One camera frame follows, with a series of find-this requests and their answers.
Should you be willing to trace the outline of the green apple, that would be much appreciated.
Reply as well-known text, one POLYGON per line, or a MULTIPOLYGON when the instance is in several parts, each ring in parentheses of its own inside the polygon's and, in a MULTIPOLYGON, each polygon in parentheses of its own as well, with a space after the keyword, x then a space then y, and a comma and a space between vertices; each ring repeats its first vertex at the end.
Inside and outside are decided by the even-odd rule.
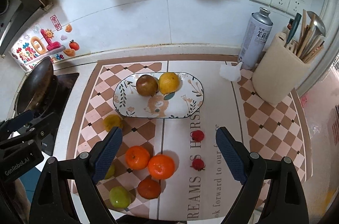
POLYGON ((132 202, 131 194, 122 186, 113 187, 109 192, 109 200, 114 208, 125 209, 132 202))
POLYGON ((115 166, 114 166, 114 164, 111 164, 109 166, 109 169, 108 169, 106 175, 105 175, 105 180, 110 179, 111 177, 114 176, 114 174, 115 174, 115 166))

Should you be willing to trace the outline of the orange tangerine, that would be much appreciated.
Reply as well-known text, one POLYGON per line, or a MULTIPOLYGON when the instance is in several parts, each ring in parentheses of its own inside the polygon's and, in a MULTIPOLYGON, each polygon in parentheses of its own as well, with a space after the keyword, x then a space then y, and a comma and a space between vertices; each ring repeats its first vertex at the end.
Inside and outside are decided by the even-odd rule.
POLYGON ((149 174, 157 180, 168 179, 175 172, 175 162, 171 157, 159 154, 150 159, 148 171, 149 174))
POLYGON ((125 153, 125 161, 131 170, 143 170, 151 159, 149 152, 142 146, 132 146, 125 153))

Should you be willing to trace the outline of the red cherry tomato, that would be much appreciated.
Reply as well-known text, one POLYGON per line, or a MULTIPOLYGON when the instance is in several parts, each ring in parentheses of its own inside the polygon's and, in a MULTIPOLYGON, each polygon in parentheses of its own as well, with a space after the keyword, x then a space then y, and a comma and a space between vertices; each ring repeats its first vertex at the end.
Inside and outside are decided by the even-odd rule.
POLYGON ((196 130, 191 132, 191 138, 194 142, 201 142, 204 139, 204 132, 201 130, 196 130))
POLYGON ((201 171, 204 170, 205 163, 202 159, 194 159, 192 160, 191 167, 197 171, 201 171))

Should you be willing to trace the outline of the yellow lemon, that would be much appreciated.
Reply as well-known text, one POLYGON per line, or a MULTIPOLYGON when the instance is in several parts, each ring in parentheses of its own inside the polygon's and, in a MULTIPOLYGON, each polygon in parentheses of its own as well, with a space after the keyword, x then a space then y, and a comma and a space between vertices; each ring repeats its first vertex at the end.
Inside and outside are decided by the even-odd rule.
POLYGON ((120 116, 111 114, 103 119, 103 126, 105 131, 110 132, 114 127, 122 129, 123 122, 120 116))

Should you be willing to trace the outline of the green apple front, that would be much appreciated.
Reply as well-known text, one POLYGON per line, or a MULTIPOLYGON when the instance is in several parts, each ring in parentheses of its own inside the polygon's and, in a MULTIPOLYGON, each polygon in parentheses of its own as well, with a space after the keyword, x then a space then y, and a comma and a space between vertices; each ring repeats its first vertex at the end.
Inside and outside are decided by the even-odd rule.
POLYGON ((114 208, 125 209, 132 202, 131 194, 122 186, 113 187, 109 192, 109 200, 114 208))

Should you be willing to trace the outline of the dark orange persimmon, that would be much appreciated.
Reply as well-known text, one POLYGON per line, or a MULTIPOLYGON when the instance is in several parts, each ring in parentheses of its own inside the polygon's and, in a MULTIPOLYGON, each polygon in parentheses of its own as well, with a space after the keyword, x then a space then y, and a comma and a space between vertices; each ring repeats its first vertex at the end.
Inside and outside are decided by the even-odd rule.
POLYGON ((145 199, 156 199, 161 194, 161 186, 157 181, 146 178, 139 183, 137 192, 145 199))

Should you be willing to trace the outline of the brown red apple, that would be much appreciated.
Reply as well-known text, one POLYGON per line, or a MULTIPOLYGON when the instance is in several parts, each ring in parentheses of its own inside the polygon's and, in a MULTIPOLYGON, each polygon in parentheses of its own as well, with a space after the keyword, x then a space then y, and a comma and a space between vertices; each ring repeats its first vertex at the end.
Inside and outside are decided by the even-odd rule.
POLYGON ((158 82, 151 75, 142 75, 136 81, 136 90, 143 97, 154 96, 158 91, 158 82))

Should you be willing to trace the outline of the yellow orange fruit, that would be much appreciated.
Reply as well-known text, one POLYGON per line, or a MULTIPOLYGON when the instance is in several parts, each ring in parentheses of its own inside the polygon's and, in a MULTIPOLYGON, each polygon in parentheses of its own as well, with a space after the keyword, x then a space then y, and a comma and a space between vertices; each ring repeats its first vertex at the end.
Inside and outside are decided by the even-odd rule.
POLYGON ((179 88, 180 79, 174 72, 163 73, 158 79, 159 90, 162 94, 170 94, 179 88))

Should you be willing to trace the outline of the black frying pan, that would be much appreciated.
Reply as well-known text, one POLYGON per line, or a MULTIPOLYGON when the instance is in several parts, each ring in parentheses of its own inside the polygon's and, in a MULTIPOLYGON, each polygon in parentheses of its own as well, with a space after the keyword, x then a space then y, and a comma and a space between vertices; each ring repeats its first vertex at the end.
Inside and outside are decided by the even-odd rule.
POLYGON ((36 110, 53 76, 53 64, 49 56, 43 58, 25 79, 15 102, 15 113, 21 114, 27 110, 36 110))

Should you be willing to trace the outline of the black gas stove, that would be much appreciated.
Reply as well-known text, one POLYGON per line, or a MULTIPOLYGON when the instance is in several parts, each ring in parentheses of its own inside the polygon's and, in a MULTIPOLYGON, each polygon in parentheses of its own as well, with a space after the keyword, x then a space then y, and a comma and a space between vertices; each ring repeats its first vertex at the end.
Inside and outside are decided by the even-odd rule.
POLYGON ((57 122, 53 121, 53 123, 47 126, 47 132, 49 134, 41 141, 42 151, 49 156, 53 155, 57 131, 61 122, 61 118, 72 88, 74 87, 78 77, 78 72, 63 75, 53 75, 51 84, 48 86, 46 95, 42 101, 42 105, 34 114, 34 119, 18 130, 19 134, 24 134, 25 132, 28 132, 29 129, 33 127, 33 125, 42 121, 43 118, 47 117, 51 113, 55 113, 55 116, 57 116, 57 122))

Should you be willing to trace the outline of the floral oval ceramic plate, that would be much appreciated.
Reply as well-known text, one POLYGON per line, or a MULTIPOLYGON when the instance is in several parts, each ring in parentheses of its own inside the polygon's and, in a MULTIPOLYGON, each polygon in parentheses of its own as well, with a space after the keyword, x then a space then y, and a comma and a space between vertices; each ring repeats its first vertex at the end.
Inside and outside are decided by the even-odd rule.
POLYGON ((177 72, 179 87, 173 93, 162 94, 158 91, 152 97, 139 95, 137 79, 143 73, 132 74, 115 88, 113 105, 124 117, 135 118, 187 118, 193 115, 203 104, 202 83, 187 72, 177 72))

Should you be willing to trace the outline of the cream utensil holder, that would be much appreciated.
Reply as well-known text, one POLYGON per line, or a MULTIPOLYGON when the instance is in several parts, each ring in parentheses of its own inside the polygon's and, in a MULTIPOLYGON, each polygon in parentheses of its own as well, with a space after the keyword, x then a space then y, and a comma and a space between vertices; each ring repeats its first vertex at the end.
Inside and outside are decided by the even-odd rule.
POLYGON ((285 48, 285 40, 285 33, 275 35, 252 76, 258 96, 272 105, 280 103, 301 82, 311 66, 285 48))

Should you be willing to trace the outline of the grey spray can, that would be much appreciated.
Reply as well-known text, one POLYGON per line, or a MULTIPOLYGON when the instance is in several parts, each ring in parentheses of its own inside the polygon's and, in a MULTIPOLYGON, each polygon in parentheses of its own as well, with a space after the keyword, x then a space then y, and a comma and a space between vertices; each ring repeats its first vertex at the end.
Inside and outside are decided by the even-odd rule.
POLYGON ((238 62, 242 62, 243 69, 253 69, 263 51, 273 27, 269 15, 270 11, 263 7, 251 14, 238 55, 238 62))

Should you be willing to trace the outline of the utensils in holder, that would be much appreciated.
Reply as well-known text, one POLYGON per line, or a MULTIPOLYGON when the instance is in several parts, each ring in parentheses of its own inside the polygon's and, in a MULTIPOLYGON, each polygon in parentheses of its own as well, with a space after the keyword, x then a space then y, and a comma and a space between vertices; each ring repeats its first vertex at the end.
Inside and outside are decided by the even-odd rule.
POLYGON ((312 11, 303 10, 303 14, 296 14, 284 41, 284 48, 291 51, 303 63, 309 64, 324 48, 325 36, 326 28, 321 18, 312 11), (299 40, 293 44, 292 39, 300 22, 299 40))

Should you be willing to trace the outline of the colourful wall sticker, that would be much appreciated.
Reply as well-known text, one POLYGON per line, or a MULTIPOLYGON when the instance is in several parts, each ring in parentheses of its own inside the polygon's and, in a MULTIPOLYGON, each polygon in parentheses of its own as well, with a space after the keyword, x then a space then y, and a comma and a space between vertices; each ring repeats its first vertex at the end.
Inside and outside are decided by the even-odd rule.
POLYGON ((9 51, 25 72, 32 71, 44 58, 52 63, 73 58, 81 48, 70 23, 55 14, 47 16, 46 24, 43 22, 41 19, 28 28, 9 51))

